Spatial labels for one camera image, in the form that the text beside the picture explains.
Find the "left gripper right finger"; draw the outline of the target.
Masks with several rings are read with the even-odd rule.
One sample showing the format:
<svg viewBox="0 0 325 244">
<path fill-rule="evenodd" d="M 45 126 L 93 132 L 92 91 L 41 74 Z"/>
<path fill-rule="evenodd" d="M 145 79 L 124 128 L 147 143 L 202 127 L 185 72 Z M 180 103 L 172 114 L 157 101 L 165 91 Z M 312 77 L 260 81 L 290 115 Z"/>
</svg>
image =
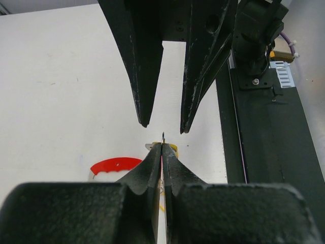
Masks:
<svg viewBox="0 0 325 244">
<path fill-rule="evenodd" d="M 167 243 L 322 243 L 287 184 L 209 184 L 162 145 Z"/>
</svg>

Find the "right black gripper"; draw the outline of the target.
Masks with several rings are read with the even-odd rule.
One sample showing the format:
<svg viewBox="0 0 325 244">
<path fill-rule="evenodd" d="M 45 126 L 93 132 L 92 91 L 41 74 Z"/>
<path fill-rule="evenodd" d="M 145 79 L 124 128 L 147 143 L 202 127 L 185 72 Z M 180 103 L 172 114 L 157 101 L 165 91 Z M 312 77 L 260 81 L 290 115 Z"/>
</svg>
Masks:
<svg viewBox="0 0 325 244">
<path fill-rule="evenodd" d="M 150 122 L 163 41 L 186 42 L 180 132 L 227 61 L 238 1 L 99 1 L 129 77 L 137 118 Z"/>
</svg>

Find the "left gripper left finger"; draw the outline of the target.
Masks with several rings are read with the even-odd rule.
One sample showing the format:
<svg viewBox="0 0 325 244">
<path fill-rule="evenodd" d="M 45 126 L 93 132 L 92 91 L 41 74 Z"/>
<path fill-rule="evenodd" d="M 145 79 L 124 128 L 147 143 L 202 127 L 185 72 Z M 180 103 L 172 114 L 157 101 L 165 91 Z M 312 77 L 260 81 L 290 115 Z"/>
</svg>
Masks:
<svg viewBox="0 0 325 244">
<path fill-rule="evenodd" d="M 162 145 L 116 182 L 29 182 L 1 208 L 1 243 L 156 243 Z"/>
</svg>

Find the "red handled key organizer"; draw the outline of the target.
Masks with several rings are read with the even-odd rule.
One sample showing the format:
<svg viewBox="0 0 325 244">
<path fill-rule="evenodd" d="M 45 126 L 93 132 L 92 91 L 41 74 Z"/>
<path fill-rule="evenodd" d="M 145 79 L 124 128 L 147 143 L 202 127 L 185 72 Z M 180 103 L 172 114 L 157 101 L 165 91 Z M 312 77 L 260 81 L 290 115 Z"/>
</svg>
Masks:
<svg viewBox="0 0 325 244">
<path fill-rule="evenodd" d="M 98 163 L 95 163 L 90 167 L 90 172 L 88 176 L 88 181 L 96 181 L 95 177 L 101 173 L 119 173 L 122 171 L 129 172 L 134 169 L 142 162 L 141 159 L 132 158 L 132 157 L 116 157 L 105 159 Z"/>
</svg>

